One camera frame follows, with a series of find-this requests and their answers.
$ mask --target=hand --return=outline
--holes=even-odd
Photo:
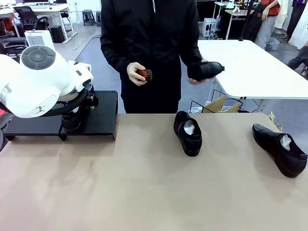
[[[269,8],[265,8],[265,10],[263,11],[261,18],[262,22],[264,22],[267,19],[269,11],[270,11]]]
[[[189,82],[190,84],[193,84],[193,85],[199,85],[199,84],[202,84],[202,83],[206,83],[207,81],[209,81],[209,79],[204,79],[204,80],[202,80],[201,82],[199,82],[199,81],[197,81],[197,80],[195,80],[195,79],[192,79],[192,78],[189,78],[189,79],[188,79],[188,82]]]
[[[207,60],[205,58],[202,57],[202,60],[201,60],[202,63],[206,63]],[[193,85],[199,85],[199,84],[202,84],[202,83],[206,83],[208,81],[208,79],[205,79],[205,80],[202,80],[201,82],[197,81],[197,80],[194,80],[192,78],[189,78],[188,79],[188,82],[190,84],[193,84]]]
[[[130,63],[128,66],[127,66],[127,74],[128,74],[128,77],[129,79],[134,83],[136,84],[137,86],[142,86],[144,84],[147,83],[147,81],[145,81],[145,78],[138,75],[136,73],[137,70],[144,70],[145,67],[142,66],[141,64],[139,63]]]

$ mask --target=table leg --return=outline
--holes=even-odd
[[[231,22],[232,22],[232,15],[231,15],[231,17],[230,17],[229,27],[228,27],[228,31],[227,31],[227,35],[226,35],[226,40],[228,40],[228,37],[229,37]]]
[[[68,12],[69,22],[70,22],[71,28],[72,28],[72,33],[73,33],[73,34],[72,34],[72,37],[74,37],[74,36],[77,34],[77,32],[74,31],[74,27],[73,27],[72,19],[71,19],[71,13],[70,13],[70,11],[69,11],[69,8],[67,8],[67,12]]]
[[[220,10],[221,10],[221,6],[219,7],[219,11],[218,11],[218,16],[217,16],[217,18],[220,17]]]
[[[215,10],[216,10],[216,4],[215,4],[215,6],[214,6],[213,18],[214,18],[214,16],[215,16]]]
[[[12,23],[13,23],[13,26],[14,26],[14,28],[15,28],[17,37],[20,37],[19,32],[18,32],[18,29],[17,29],[17,26],[16,26],[16,23],[15,23],[15,20],[14,20],[14,13],[12,13]]]
[[[68,41],[67,32],[66,32],[66,29],[65,29],[65,26],[64,26],[64,23],[63,23],[60,11],[59,11],[59,16],[58,17],[59,17],[59,20],[61,22],[61,27],[62,27],[63,34],[65,36],[65,41]]]
[[[269,102],[270,100],[261,100],[257,112],[263,112],[267,108]]]
[[[211,84],[210,94],[208,96],[208,101],[212,101],[212,96],[213,96],[214,90],[216,90],[216,88],[217,88],[217,80],[216,80],[216,78],[213,78],[212,84]]]

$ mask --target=white glove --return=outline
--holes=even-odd
[[[147,83],[147,81],[145,81],[145,78],[142,77],[141,75],[138,75],[136,73],[137,70],[144,70],[145,67],[142,66],[141,64],[139,63],[130,63],[128,66],[127,66],[127,74],[128,74],[128,77],[129,79],[134,83],[136,84],[137,86],[142,86],[144,84]]]

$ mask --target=white cable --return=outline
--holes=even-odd
[[[154,9],[154,13],[156,13],[155,1],[154,1],[154,0],[152,0],[152,2],[153,2],[153,9]]]

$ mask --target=stool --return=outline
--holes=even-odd
[[[92,10],[82,11],[83,25],[94,26],[95,19]]]
[[[102,21],[102,13],[96,12],[96,22],[97,22],[96,26],[97,27],[102,25],[101,21]]]

